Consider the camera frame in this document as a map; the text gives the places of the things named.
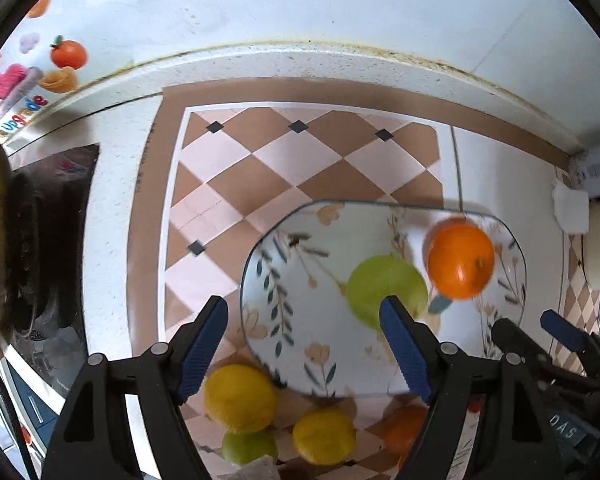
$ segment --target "yellow lemon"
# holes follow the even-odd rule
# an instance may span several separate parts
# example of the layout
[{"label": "yellow lemon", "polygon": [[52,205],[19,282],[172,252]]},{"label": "yellow lemon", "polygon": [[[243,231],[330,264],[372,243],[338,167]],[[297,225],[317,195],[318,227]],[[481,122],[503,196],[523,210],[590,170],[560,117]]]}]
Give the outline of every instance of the yellow lemon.
[{"label": "yellow lemon", "polygon": [[264,430],[276,413],[276,393],[269,378],[255,368],[227,365],[206,378],[205,410],[231,433]]},{"label": "yellow lemon", "polygon": [[335,408],[319,408],[303,415],[294,426],[294,446],[313,465],[342,462],[356,445],[351,419]]}]

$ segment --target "orange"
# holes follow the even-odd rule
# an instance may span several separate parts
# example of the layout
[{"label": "orange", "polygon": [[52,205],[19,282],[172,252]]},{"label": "orange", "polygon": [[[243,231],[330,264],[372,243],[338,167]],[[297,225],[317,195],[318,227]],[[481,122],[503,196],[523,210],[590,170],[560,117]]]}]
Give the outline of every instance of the orange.
[{"label": "orange", "polygon": [[493,244],[478,226],[465,218],[450,218],[427,238],[427,272],[442,296],[468,300],[489,283],[495,262]]},{"label": "orange", "polygon": [[397,455],[408,455],[426,416],[427,407],[421,404],[404,406],[389,415],[382,425],[386,448]]}]

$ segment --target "brown tile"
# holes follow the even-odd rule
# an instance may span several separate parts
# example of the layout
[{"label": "brown tile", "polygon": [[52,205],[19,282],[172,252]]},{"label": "brown tile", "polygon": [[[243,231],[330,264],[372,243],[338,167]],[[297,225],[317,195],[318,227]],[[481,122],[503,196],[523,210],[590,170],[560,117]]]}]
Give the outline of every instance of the brown tile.
[{"label": "brown tile", "polygon": [[250,152],[259,150],[289,131],[289,121],[269,107],[247,108],[222,127]]},{"label": "brown tile", "polygon": [[578,257],[576,256],[576,251],[573,250],[573,247],[569,247],[569,280],[571,280],[578,268]]},{"label": "brown tile", "polygon": [[391,469],[398,463],[400,457],[388,449],[381,449],[377,453],[362,459],[358,462],[359,466],[371,469],[371,471],[382,472]]},{"label": "brown tile", "polygon": [[240,316],[240,290],[235,290],[224,298],[229,307],[229,321],[226,324],[224,338],[234,345],[238,350],[244,348],[244,332],[242,331],[242,319]]},{"label": "brown tile", "polygon": [[376,422],[375,424],[372,424],[368,428],[365,428],[365,431],[368,431],[369,433],[382,438],[382,435],[384,433],[384,420],[378,420],[378,422]]},{"label": "brown tile", "polygon": [[341,156],[377,139],[376,129],[352,112],[328,112],[307,126],[309,133]]},{"label": "brown tile", "polygon": [[562,368],[565,368],[567,370],[576,369],[579,364],[579,363],[578,364],[576,363],[577,358],[578,358],[578,356],[576,354],[572,353],[571,355],[569,355],[569,357],[567,357],[567,360],[562,365]]},{"label": "brown tile", "polygon": [[425,168],[440,158],[438,134],[426,124],[409,123],[394,132],[394,141]]},{"label": "brown tile", "polygon": [[171,267],[175,262],[189,253],[189,241],[169,223],[169,232],[167,234],[167,261],[165,269]]},{"label": "brown tile", "polygon": [[286,180],[249,155],[209,181],[225,200],[242,215],[261,208],[291,187]]},{"label": "brown tile", "polygon": [[421,173],[404,186],[396,189],[391,196],[400,204],[443,207],[442,184],[429,171]]},{"label": "brown tile", "polygon": [[195,410],[192,407],[190,407],[186,402],[180,407],[180,414],[182,415],[182,418],[184,420],[189,420],[190,418],[198,416]]},{"label": "brown tile", "polygon": [[184,134],[182,147],[186,148],[204,134],[206,134],[206,121],[199,115],[192,113],[189,117],[189,124],[187,124],[187,131]]},{"label": "brown tile", "polygon": [[339,160],[298,186],[313,200],[378,200],[384,192],[366,176]]},{"label": "brown tile", "polygon": [[577,308],[578,299],[573,291],[573,287],[571,285],[567,288],[567,293],[564,297],[564,319],[567,319],[571,313],[572,308]]},{"label": "brown tile", "polygon": [[578,304],[580,305],[580,309],[584,310],[584,307],[591,298],[591,291],[589,290],[589,285],[586,283],[582,287],[580,294],[578,295]]},{"label": "brown tile", "polygon": [[211,240],[205,252],[234,282],[240,283],[247,256],[259,239],[260,233],[242,220]]},{"label": "brown tile", "polygon": [[195,190],[202,182],[195,177],[184,164],[178,163],[176,182],[173,186],[173,199],[171,205],[177,204],[189,193]]},{"label": "brown tile", "polygon": [[187,306],[180,301],[173,291],[168,287],[164,287],[164,326],[171,328],[181,322],[187,316],[190,316],[191,311]]},{"label": "brown tile", "polygon": [[593,325],[595,322],[596,322],[596,314],[594,312],[592,312],[591,316],[589,316],[589,319],[587,319],[584,324],[584,330],[585,330],[585,332],[587,332],[587,334],[591,333],[591,330],[593,329]]}]

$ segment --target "floral pattern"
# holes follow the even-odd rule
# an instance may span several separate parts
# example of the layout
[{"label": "floral pattern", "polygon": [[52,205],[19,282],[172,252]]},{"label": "floral pattern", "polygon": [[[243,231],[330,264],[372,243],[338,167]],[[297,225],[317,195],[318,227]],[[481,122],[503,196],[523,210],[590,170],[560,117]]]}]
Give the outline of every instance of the floral pattern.
[{"label": "floral pattern", "polygon": [[[251,253],[241,284],[242,326],[276,383],[320,397],[408,392],[384,334],[360,324],[350,311],[348,276],[375,254],[403,258],[423,274],[430,306],[438,294],[426,276],[422,248],[438,222],[456,215],[393,204],[318,202],[266,234]],[[445,325],[446,310],[428,309],[418,320],[470,355],[498,358],[491,330],[501,317],[520,323],[526,266],[504,224],[480,214],[466,216],[494,243],[494,276],[473,300],[454,302],[448,311],[455,321]],[[458,315],[466,322],[458,323]]]},{"label": "floral pattern", "polygon": [[322,380],[320,381],[318,377],[315,375],[314,370],[307,364],[304,363],[304,373],[307,374],[309,380],[318,388],[320,388],[324,395],[329,397],[335,396],[336,392],[329,393],[329,384],[333,381],[334,376],[336,375],[336,363],[331,365],[329,371],[325,370],[324,365],[327,364],[329,360],[329,355],[331,354],[331,348],[327,345],[321,345],[320,343],[311,343],[307,348],[304,349],[304,355],[309,359],[312,365],[320,368],[322,373]]},{"label": "floral pattern", "polygon": [[276,357],[280,357],[283,341],[289,346],[296,344],[291,336],[293,332],[291,317],[294,314],[294,310],[287,301],[288,292],[286,288],[280,283],[280,273],[272,265],[273,258],[263,248],[260,248],[259,252],[260,258],[256,264],[256,274],[260,278],[264,276],[262,286],[267,292],[267,304],[271,306],[271,320],[275,322],[270,336],[278,338],[275,351]]}]

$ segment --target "printed leaf pattern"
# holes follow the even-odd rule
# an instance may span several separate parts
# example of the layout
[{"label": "printed leaf pattern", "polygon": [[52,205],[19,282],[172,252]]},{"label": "printed leaf pattern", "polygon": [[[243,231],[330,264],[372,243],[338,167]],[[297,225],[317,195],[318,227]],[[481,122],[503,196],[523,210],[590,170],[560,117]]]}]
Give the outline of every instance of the printed leaf pattern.
[{"label": "printed leaf pattern", "polygon": [[328,373],[325,373],[324,365],[329,360],[331,355],[331,348],[328,345],[321,345],[320,343],[311,343],[307,348],[304,349],[304,355],[309,359],[312,365],[320,368],[322,374],[322,382],[320,382],[308,363],[304,363],[304,371],[307,376],[311,379],[312,383],[318,386],[326,397],[334,396],[335,391],[329,393],[329,384],[333,381],[336,375],[336,363],[331,365]]}]

